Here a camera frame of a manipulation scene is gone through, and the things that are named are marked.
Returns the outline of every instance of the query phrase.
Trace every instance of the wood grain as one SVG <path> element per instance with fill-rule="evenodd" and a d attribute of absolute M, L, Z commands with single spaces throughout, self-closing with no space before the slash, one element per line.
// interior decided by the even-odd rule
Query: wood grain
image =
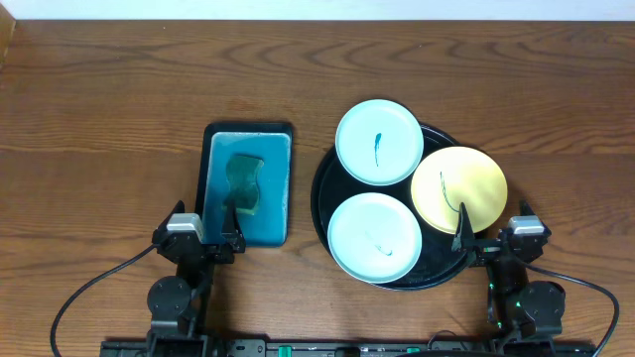
<path fill-rule="evenodd" d="M 0 69 L 2 68 L 2 63 L 4 63 L 4 59 L 7 56 L 9 43 L 11 42 L 15 26 L 16 21 L 13 19 L 11 14 L 9 14 L 7 9 L 0 4 Z"/>
<path fill-rule="evenodd" d="M 0 355 L 49 356 L 84 282 L 132 257 L 172 205 L 193 208 L 204 127 L 285 120 L 289 239 L 216 275 L 209 324 L 275 339 L 428 339 L 488 330 L 486 276 L 429 291 L 358 283 L 325 252 L 314 172 L 341 115 L 383 97 L 492 155 L 554 232 L 537 262 L 601 284 L 622 317 L 603 356 L 635 353 L 635 29 L 619 23 L 21 22 L 0 72 Z M 86 292 L 64 356 L 143 337 L 152 254 Z M 562 339 L 599 342 L 610 301 L 563 283 Z"/>

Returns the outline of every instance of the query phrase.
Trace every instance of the blue rectangular tray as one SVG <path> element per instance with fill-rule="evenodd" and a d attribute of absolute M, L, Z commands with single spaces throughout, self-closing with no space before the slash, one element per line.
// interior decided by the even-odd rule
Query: blue rectangular tray
<path fill-rule="evenodd" d="M 220 229 L 223 202 L 229 194 L 225 172 L 233 155 L 263 160 L 256 181 L 260 202 L 255 214 L 238 213 L 247 246 L 280 247 L 287 240 L 293 133 L 284 123 L 213 123 L 203 135 L 196 192 L 197 213 L 203 224 L 203 244 L 224 243 Z"/>

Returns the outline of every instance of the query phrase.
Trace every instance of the yellow plate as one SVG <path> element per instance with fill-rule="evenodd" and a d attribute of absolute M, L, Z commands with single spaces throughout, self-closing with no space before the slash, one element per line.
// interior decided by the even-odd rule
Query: yellow plate
<path fill-rule="evenodd" d="M 415 170 L 411 195 L 419 214 L 442 232 L 454 234 L 465 203 L 474 232 L 498 219 L 507 202 L 507 181 L 487 155 L 451 147 L 428 155 Z"/>

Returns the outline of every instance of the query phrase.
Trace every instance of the green sponge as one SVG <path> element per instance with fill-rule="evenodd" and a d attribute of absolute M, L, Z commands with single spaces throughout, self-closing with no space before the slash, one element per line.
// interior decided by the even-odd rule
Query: green sponge
<path fill-rule="evenodd" d="M 233 200 L 236 212 L 255 214 L 260 201 L 260 190 L 256 178 L 265 163 L 258 159 L 243 155 L 234 155 L 225 168 L 229 181 L 229 195 L 223 203 L 223 209 Z"/>

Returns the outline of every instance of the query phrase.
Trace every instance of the white plate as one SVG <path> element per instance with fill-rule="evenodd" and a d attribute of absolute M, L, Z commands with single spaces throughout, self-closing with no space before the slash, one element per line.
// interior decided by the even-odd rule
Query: white plate
<path fill-rule="evenodd" d="M 394 282 L 410 272 L 422 249 L 421 228 L 406 205 L 382 193 L 347 199 L 328 223 L 328 248 L 353 278 Z"/>
<path fill-rule="evenodd" d="M 424 134 L 415 116 L 383 99 L 352 107 L 335 135 L 337 157 L 354 178 L 388 185 L 407 178 L 421 161 Z"/>

